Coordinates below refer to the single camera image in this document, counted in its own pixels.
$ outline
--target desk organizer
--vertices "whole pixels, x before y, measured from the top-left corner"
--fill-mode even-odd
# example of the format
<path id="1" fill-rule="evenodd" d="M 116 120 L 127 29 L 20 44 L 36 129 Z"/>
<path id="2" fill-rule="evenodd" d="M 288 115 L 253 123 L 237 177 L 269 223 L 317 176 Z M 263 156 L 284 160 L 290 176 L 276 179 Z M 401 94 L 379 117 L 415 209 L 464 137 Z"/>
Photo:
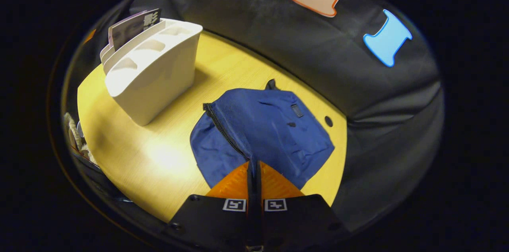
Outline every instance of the desk organizer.
<path id="1" fill-rule="evenodd" d="M 192 86 L 202 30 L 161 18 L 117 51 L 109 45 L 101 51 L 108 92 L 135 123 L 147 125 Z"/>

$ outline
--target blue letter i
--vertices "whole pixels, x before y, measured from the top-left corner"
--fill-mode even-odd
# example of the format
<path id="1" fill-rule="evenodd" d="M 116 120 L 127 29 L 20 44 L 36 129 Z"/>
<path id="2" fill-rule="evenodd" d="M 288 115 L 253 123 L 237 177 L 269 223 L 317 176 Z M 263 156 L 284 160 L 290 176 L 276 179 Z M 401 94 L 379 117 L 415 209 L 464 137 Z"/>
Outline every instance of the blue letter i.
<path id="1" fill-rule="evenodd" d="M 390 11 L 383 12 L 387 16 L 385 24 L 374 36 L 364 35 L 364 43 L 383 64 L 392 67 L 394 55 L 407 38 L 412 39 L 412 34 Z"/>

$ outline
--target wooden tabletop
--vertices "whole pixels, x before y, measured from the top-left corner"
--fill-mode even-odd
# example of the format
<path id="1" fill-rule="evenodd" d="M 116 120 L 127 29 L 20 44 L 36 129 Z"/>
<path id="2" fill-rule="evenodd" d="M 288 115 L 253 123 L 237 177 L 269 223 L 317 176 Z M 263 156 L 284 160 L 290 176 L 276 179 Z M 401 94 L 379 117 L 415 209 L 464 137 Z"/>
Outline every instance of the wooden tabletop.
<path id="1" fill-rule="evenodd" d="M 146 126 L 136 125 L 109 96 L 99 65 L 78 88 L 78 114 L 91 153 L 104 174 L 133 202 L 168 222 L 190 194 L 210 188 L 196 165 L 189 136 L 202 104 L 234 88 L 276 86 L 293 91 L 315 115 L 336 147 L 325 165 L 303 187 L 331 205 L 345 164 L 345 116 L 309 86 L 260 55 L 203 32 L 196 54 L 194 85 Z M 325 116 L 333 127 L 325 123 Z"/>

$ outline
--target blue fabric bag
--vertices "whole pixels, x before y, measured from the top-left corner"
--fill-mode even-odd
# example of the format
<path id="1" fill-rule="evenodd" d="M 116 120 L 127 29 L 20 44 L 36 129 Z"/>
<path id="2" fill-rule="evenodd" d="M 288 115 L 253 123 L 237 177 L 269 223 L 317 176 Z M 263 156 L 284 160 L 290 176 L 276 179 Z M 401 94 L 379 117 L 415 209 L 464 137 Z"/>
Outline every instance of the blue fabric bag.
<path id="1" fill-rule="evenodd" d="M 204 104 L 190 140 L 210 187 L 248 160 L 260 160 L 301 189 L 334 150 L 304 103 L 271 81 L 265 90 L 228 90 Z"/>

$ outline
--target black background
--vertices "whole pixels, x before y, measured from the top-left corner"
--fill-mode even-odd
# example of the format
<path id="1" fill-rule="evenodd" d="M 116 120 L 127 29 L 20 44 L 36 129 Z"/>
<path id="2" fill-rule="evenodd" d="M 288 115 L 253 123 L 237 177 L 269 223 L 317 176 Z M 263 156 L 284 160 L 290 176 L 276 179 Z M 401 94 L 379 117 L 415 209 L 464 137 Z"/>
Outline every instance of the black background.
<path id="1" fill-rule="evenodd" d="M 2 35 L 8 251 L 150 250 L 96 212 L 62 173 L 46 128 L 46 86 L 59 50 L 119 0 L 7 0 Z M 343 251 L 508 250 L 500 89 L 505 0 L 388 0 L 428 37 L 446 88 L 439 154 L 400 208 L 344 243 Z"/>

